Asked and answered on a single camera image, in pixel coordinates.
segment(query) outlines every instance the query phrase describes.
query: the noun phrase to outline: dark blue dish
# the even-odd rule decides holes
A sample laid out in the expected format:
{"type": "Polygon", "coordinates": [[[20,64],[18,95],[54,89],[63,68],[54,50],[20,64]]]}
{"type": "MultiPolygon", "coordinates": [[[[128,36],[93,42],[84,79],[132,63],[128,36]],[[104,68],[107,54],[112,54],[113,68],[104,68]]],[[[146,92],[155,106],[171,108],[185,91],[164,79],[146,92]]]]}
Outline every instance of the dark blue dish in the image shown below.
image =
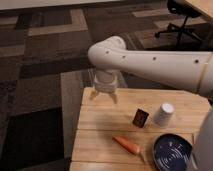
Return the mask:
{"type": "Polygon", "coordinates": [[[154,144],[154,161],[159,171],[185,171],[191,144],[175,134],[164,134],[154,144]]]}

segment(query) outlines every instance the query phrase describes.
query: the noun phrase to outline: orange carrot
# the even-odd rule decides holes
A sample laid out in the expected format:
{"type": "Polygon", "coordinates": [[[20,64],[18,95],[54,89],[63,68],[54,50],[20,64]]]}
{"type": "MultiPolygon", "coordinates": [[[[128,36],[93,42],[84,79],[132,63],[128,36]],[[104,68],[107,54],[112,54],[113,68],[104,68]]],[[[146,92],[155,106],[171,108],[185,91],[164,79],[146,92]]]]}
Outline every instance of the orange carrot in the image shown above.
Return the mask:
{"type": "Polygon", "coordinates": [[[139,154],[141,149],[138,144],[135,144],[128,139],[121,136],[114,136],[114,140],[116,140],[120,145],[122,145],[126,150],[128,150],[132,154],[139,154]]]}

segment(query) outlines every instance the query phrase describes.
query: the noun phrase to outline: office chair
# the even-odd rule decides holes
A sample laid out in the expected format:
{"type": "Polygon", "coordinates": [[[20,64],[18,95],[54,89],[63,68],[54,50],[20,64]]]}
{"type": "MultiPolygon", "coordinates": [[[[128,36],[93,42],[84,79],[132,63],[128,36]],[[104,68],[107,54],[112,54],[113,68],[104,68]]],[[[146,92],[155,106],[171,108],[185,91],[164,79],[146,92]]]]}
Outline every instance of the office chair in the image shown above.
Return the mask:
{"type": "Polygon", "coordinates": [[[180,44],[182,34],[186,34],[189,37],[191,37],[201,43],[202,40],[200,37],[198,37],[198,35],[196,35],[194,33],[194,29],[186,28],[186,22],[189,17],[196,18],[196,17],[199,17],[201,14],[199,12],[197,12],[196,10],[194,10],[193,8],[191,8],[190,6],[184,4],[182,2],[182,0],[168,0],[167,7],[168,7],[168,10],[170,13],[185,15],[186,17],[181,26],[177,26],[175,24],[169,23],[167,30],[159,31],[159,32],[155,33],[155,37],[159,38],[161,33],[175,33],[176,32],[176,33],[178,33],[176,46],[178,46],[180,44]]]}

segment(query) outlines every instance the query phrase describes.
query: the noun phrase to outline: small box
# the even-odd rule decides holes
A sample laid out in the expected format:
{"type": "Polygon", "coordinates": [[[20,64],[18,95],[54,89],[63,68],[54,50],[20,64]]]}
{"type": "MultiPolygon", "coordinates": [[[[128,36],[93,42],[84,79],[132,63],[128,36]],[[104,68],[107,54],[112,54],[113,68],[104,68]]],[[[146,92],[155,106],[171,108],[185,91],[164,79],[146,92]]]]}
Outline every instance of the small box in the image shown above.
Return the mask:
{"type": "Polygon", "coordinates": [[[149,114],[147,112],[142,109],[138,109],[132,123],[139,128],[143,128],[148,116],[149,114]]]}

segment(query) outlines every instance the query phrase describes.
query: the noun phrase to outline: patterned carpet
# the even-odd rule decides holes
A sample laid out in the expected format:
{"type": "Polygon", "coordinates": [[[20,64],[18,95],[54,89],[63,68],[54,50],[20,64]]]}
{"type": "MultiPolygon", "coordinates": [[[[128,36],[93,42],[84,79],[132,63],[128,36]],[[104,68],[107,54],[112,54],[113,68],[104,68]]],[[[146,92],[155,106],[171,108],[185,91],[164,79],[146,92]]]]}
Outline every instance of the patterned carpet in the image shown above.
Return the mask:
{"type": "MultiPolygon", "coordinates": [[[[178,49],[175,34],[156,39],[169,22],[180,25],[183,16],[171,15],[165,0],[1,13],[0,170],[69,170],[83,88],[94,77],[88,48],[112,35],[131,50],[199,48],[186,36],[178,49]]],[[[202,38],[211,29],[201,17],[188,25],[202,38]]],[[[170,89],[123,72],[119,83],[170,89]]]]}

